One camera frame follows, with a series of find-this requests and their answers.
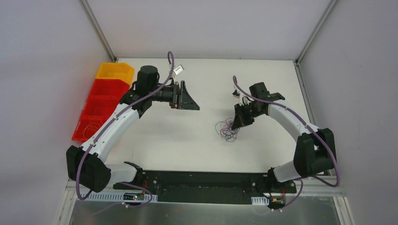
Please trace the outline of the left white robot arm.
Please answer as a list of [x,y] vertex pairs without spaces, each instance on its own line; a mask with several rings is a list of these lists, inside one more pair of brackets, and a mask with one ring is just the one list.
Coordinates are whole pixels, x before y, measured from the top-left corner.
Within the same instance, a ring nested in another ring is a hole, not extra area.
[[70,146],[66,151],[68,176],[77,185],[83,185],[95,193],[108,184],[125,182],[131,189],[143,184],[139,166],[124,162],[106,164],[107,157],[126,130],[137,122],[154,101],[166,102],[172,109],[200,110],[186,89],[185,81],[177,81],[183,72],[182,65],[171,66],[167,81],[160,83],[160,74],[155,66],[145,65],[137,73],[132,87],[125,92],[116,109],[106,122],[79,147]]

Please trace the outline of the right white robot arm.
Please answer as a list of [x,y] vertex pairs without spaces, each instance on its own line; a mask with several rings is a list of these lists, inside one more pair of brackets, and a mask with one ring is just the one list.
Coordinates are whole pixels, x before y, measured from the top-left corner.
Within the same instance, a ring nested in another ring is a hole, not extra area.
[[249,93],[237,81],[234,83],[233,96],[239,98],[239,103],[234,106],[232,130],[249,126],[256,117],[266,115],[278,122],[296,143],[291,161],[268,170],[266,190],[278,192],[290,181],[315,177],[336,167],[334,134],[329,128],[321,129],[306,122],[282,94],[270,93],[262,82],[250,86]]

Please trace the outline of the yellow plastic bin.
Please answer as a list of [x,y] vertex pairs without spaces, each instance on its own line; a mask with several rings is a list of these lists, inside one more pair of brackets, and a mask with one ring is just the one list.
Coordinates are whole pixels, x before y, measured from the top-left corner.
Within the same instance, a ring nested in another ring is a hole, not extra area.
[[117,79],[128,85],[132,84],[135,69],[126,63],[103,62],[99,67],[96,79]]

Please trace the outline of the red plastic bin far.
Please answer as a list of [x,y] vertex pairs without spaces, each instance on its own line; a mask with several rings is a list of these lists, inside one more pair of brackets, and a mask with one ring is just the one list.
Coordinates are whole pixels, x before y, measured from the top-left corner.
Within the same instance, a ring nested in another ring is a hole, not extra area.
[[120,79],[95,79],[89,97],[109,97],[120,99],[130,85]]

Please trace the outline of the red plastic bin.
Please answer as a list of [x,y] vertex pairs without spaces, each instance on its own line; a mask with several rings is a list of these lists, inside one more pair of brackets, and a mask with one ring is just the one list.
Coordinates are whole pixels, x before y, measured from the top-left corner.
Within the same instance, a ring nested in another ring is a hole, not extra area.
[[109,97],[120,99],[130,85],[120,79],[95,79],[89,97]]
[[100,116],[81,116],[71,140],[85,142],[91,138],[106,122],[105,117]]
[[114,112],[119,104],[119,99],[104,96],[91,96],[87,99],[82,110],[82,117],[105,117],[106,119]]

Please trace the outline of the red plastic bin middle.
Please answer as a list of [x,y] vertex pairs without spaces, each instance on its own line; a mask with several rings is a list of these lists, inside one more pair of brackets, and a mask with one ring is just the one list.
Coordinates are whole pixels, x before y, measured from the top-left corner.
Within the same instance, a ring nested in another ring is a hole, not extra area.
[[91,96],[87,99],[82,110],[82,117],[105,117],[106,119],[114,112],[119,104],[119,99],[104,96]]

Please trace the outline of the red plastic bin near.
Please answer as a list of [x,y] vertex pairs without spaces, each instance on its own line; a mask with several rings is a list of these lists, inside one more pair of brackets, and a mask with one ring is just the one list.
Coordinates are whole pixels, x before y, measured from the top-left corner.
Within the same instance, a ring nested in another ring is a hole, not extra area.
[[85,142],[91,138],[106,122],[105,117],[100,116],[81,116],[71,140]]

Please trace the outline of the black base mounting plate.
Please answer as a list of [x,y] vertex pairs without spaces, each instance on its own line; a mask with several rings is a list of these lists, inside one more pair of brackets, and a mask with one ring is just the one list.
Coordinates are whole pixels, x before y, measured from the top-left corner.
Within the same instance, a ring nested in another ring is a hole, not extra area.
[[273,185],[266,173],[144,170],[131,184],[146,188],[158,202],[167,203],[251,204],[253,197],[297,192],[291,180]]

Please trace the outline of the aluminium frame rail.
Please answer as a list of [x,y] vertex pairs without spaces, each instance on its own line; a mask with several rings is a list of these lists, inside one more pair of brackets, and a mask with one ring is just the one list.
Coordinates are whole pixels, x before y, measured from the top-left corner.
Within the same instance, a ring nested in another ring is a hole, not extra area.
[[138,170],[132,181],[111,181],[110,172],[99,175],[80,175],[79,184],[95,193],[107,186],[113,189],[127,190],[130,185],[144,187],[157,196],[170,195],[176,191],[204,190],[211,192],[229,191],[245,195],[262,195],[265,193],[296,194],[298,188],[292,180],[277,184],[275,179],[266,173],[229,173],[229,172],[178,172],[178,171],[143,171]]

